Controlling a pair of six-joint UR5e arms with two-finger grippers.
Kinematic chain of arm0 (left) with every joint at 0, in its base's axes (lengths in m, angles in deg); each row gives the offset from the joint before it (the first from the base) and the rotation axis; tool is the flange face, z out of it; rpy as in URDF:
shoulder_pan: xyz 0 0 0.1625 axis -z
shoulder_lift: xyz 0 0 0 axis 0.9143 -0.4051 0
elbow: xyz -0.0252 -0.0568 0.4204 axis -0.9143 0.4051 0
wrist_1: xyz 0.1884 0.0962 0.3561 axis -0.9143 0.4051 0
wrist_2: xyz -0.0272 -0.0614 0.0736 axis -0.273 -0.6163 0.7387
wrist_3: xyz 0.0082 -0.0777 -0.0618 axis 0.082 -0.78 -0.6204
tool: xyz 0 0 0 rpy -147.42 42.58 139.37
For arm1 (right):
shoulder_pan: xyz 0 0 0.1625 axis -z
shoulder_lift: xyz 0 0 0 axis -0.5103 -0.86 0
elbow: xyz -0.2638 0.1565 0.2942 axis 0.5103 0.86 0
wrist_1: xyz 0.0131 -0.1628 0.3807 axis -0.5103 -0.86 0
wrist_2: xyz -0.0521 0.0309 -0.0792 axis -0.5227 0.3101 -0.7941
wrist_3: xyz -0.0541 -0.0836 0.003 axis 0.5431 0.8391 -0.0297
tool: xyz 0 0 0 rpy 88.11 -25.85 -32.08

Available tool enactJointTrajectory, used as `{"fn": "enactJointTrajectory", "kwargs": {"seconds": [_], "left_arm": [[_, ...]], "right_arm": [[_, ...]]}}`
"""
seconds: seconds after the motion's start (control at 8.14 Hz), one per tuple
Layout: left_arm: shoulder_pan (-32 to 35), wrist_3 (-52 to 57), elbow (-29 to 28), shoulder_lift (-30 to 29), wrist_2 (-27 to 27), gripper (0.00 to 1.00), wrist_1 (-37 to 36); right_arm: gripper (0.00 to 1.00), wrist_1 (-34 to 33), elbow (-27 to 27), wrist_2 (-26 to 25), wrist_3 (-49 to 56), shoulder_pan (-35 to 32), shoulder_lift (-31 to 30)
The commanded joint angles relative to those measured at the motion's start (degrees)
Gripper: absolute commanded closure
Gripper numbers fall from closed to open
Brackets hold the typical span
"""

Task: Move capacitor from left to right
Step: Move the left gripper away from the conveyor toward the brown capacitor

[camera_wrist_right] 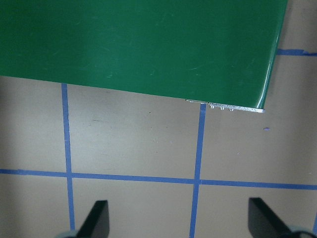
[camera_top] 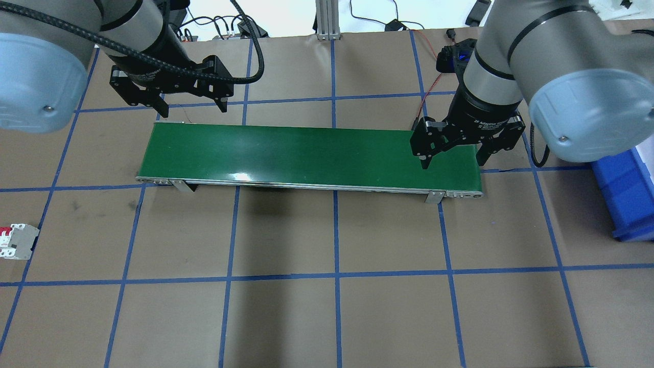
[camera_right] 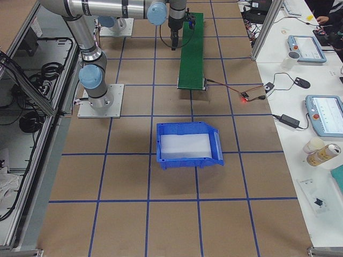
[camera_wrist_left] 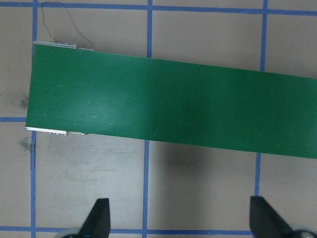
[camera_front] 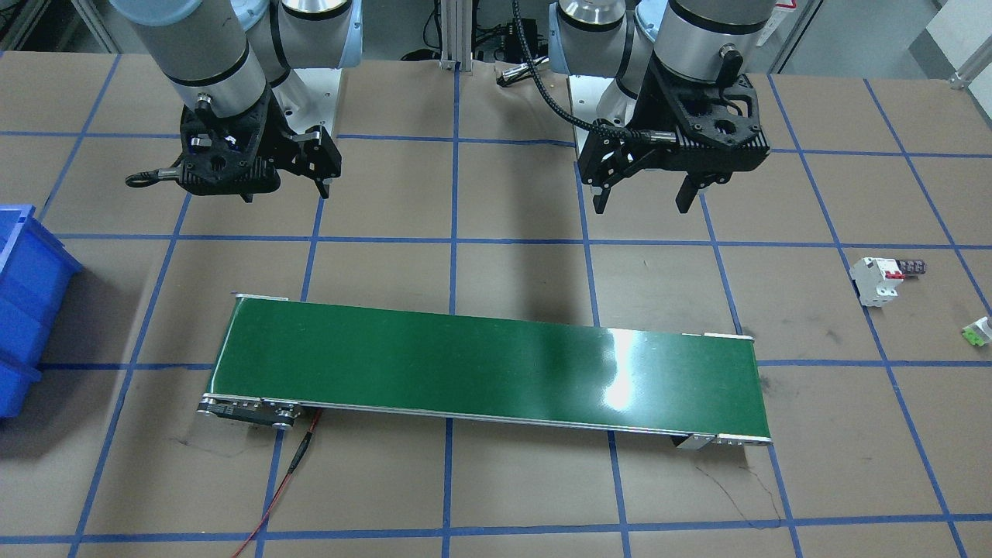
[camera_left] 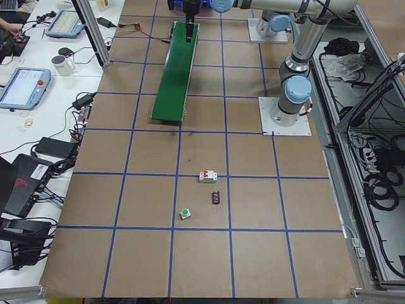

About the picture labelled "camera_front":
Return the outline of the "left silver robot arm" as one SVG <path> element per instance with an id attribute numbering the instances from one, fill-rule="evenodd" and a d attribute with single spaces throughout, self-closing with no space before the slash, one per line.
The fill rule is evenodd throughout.
<path id="1" fill-rule="evenodd" d="M 771 148 L 744 74 L 772 1 L 553 1 L 549 66 L 570 82 L 577 162 L 593 208 L 642 171 L 699 191 L 751 172 Z"/>

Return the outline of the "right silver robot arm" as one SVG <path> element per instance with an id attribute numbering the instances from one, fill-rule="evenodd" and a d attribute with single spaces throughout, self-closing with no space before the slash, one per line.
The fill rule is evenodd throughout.
<path id="1" fill-rule="evenodd" d="M 131 174 L 145 188 L 174 181 L 192 195 L 274 193 L 288 172 L 320 198 L 343 172 L 332 138 L 329 75 L 362 54 L 358 1 L 115 1 L 183 99 L 181 152 Z"/>

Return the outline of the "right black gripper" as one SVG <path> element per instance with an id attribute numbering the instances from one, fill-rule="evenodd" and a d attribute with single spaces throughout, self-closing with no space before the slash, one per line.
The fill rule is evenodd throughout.
<path id="1" fill-rule="evenodd" d="M 312 179 L 320 198 L 329 200 L 343 156 L 325 127 L 295 133 L 269 88 L 238 115 L 221 117 L 217 109 L 219 103 L 201 93 L 194 108 L 183 111 L 178 184 L 185 191 L 240 195 L 251 204 L 254 195 L 276 191 L 286 170 Z"/>

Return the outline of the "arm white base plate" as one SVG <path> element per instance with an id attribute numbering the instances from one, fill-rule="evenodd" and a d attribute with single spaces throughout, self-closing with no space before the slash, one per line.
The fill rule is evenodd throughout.
<path id="1" fill-rule="evenodd" d="M 615 78 L 571 75 L 568 92 L 571 114 L 586 122 L 603 118 L 613 125 L 626 125 L 633 116 L 636 100 L 620 88 Z"/>
<path id="2" fill-rule="evenodd" d="M 340 68 L 298 68 L 273 92 L 295 133 L 320 125 L 334 135 L 342 83 Z"/>

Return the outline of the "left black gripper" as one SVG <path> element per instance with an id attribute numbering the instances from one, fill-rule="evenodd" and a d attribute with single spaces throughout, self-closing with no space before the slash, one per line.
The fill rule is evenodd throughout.
<path id="1" fill-rule="evenodd" d="M 592 186 L 596 213 L 605 212 L 619 181 L 641 170 L 687 173 L 674 201 L 679 213 L 688 213 L 709 174 L 751 172 L 765 161 L 771 147 L 742 63 L 718 59 L 715 81 L 698 84 L 649 60 L 626 126 L 632 138 L 591 132 L 582 146 L 580 176 Z"/>

